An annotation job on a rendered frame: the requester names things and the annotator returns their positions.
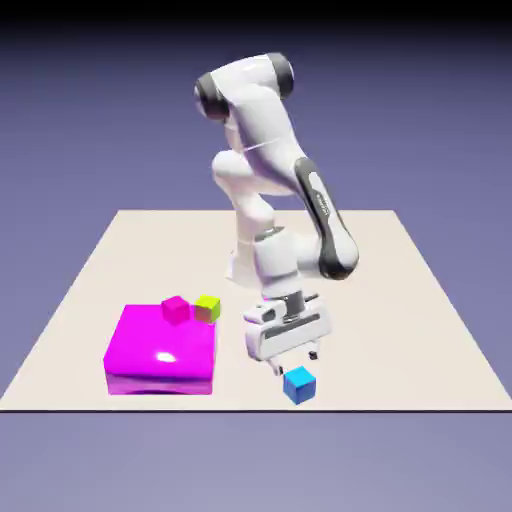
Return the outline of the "small pink cube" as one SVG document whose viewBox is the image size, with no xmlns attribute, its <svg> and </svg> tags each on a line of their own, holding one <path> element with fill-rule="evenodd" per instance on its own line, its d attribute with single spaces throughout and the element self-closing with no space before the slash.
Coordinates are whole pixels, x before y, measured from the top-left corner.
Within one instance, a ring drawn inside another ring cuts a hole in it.
<svg viewBox="0 0 512 512">
<path fill-rule="evenodd" d="M 179 325 L 190 319 L 190 304 L 179 295 L 163 300 L 161 311 L 171 325 Z"/>
</svg>

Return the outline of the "small yellow-green cube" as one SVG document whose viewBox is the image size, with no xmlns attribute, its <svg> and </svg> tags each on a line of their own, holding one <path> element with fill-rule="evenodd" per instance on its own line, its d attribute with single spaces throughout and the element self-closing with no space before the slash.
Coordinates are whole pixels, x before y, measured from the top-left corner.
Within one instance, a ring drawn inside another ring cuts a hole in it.
<svg viewBox="0 0 512 512">
<path fill-rule="evenodd" d="M 218 297 L 201 295 L 194 303 L 194 318 L 196 321 L 212 324 L 221 313 L 221 302 Z"/>
</svg>

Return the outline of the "large magenta box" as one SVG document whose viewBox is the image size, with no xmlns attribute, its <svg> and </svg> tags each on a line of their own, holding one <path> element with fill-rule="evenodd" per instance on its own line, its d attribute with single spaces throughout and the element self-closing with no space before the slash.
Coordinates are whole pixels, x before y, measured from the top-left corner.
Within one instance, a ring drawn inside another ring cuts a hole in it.
<svg viewBox="0 0 512 512">
<path fill-rule="evenodd" d="M 159 305 L 127 305 L 103 358 L 108 392 L 210 395 L 216 338 L 214 323 L 173 325 Z"/>
</svg>

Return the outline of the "small blue cube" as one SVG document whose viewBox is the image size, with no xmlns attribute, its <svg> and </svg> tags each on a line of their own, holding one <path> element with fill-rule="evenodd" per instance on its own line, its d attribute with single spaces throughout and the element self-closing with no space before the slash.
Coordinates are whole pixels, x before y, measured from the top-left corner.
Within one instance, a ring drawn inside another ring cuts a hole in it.
<svg viewBox="0 0 512 512">
<path fill-rule="evenodd" d="M 283 375 L 283 392 L 295 405 L 314 398 L 316 384 L 316 377 L 304 366 L 287 371 Z"/>
</svg>

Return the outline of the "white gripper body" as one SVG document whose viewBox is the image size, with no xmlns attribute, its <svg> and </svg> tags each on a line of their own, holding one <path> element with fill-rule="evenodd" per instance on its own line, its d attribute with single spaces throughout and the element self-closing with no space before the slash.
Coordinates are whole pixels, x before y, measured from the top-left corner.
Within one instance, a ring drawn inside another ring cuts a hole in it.
<svg viewBox="0 0 512 512">
<path fill-rule="evenodd" d="M 331 321 L 324 302 L 318 296 L 304 299 L 304 309 L 288 315 L 285 299 L 258 304 L 244 314 L 245 343 L 248 355 L 267 361 L 331 333 Z"/>
</svg>

